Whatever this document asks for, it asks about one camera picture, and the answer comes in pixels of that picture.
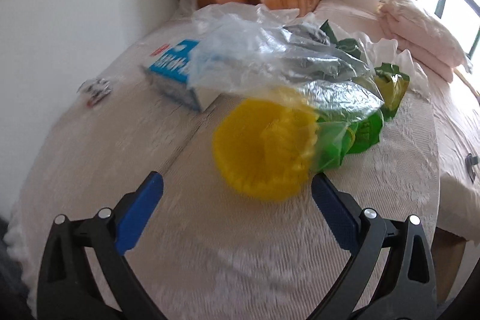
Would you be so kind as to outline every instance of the yellow object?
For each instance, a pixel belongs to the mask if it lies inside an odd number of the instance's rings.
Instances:
[[[285,107],[246,99],[218,126],[213,153],[227,183],[262,200],[297,194],[314,157],[318,114],[306,106]]]

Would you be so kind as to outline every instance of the blue and white box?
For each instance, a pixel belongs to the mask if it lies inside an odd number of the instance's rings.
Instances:
[[[148,70],[160,92],[203,112],[219,96],[219,92],[187,86],[189,53],[197,44],[195,40],[183,40],[164,52]]]

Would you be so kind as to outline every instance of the plastic bag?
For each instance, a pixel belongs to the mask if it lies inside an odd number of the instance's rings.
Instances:
[[[385,104],[382,106],[382,113],[385,120],[395,117],[400,102],[410,83],[410,77],[400,72],[398,65],[382,63],[375,68],[377,76],[375,84],[382,94]]]
[[[398,65],[400,70],[410,77],[409,89],[420,94],[424,99],[430,100],[428,77],[422,67],[413,62],[410,51],[397,53],[397,40],[381,39],[377,43],[372,43],[364,32],[356,31],[350,34],[335,24],[331,24],[331,26],[338,38],[351,37],[362,46],[367,57],[366,61],[372,70],[374,67],[380,67],[382,63]]]
[[[338,167],[352,129],[383,105],[355,40],[337,41],[328,24],[324,31],[311,17],[286,14],[287,24],[261,5],[193,14],[202,38],[190,53],[189,86],[250,98],[218,127],[215,160],[232,187],[261,199],[294,194],[309,168]]]
[[[369,66],[334,46],[297,36],[278,22],[275,27],[272,20],[265,26],[222,15],[208,24],[213,29],[190,54],[192,87],[285,106],[301,101],[345,122],[365,119],[383,104],[378,91],[351,81],[363,76],[374,86]],[[285,94],[285,88],[299,95]]]
[[[198,10],[197,0],[179,0],[178,5],[177,10],[172,15],[172,21],[191,19],[194,12]]]
[[[88,107],[94,107],[109,96],[112,91],[112,82],[102,77],[87,79],[77,90],[77,92],[82,92],[90,96],[87,101]]]

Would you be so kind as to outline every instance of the pink blanket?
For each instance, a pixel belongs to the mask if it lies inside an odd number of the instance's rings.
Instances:
[[[466,65],[466,57],[457,39],[441,21],[420,7],[415,0],[382,0],[380,24],[398,48],[409,49],[417,60],[447,82],[453,81],[453,70]]]

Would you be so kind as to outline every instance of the white lace bedspread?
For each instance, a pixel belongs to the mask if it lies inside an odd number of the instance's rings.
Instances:
[[[441,196],[437,226],[480,242],[480,167],[471,182],[465,158],[480,154],[480,107],[469,88],[454,75],[445,82],[425,67],[438,139]]]
[[[53,218],[88,218],[114,206],[151,170],[164,175],[165,194],[127,259],[168,318],[304,319],[343,269],[348,253],[337,246],[308,184],[287,202],[261,203],[224,183],[211,137],[235,99],[220,97],[198,115],[146,83],[138,65],[165,42],[180,41],[182,24],[167,24],[129,48],[104,73],[119,80],[112,95],[94,109],[80,97],[42,147],[7,235],[31,288],[31,307]],[[379,145],[347,156],[327,174],[383,217],[419,215],[433,240],[438,152],[431,106],[418,95],[407,92]],[[361,304],[372,295],[385,260],[382,252]],[[93,269],[115,305],[98,265]]]

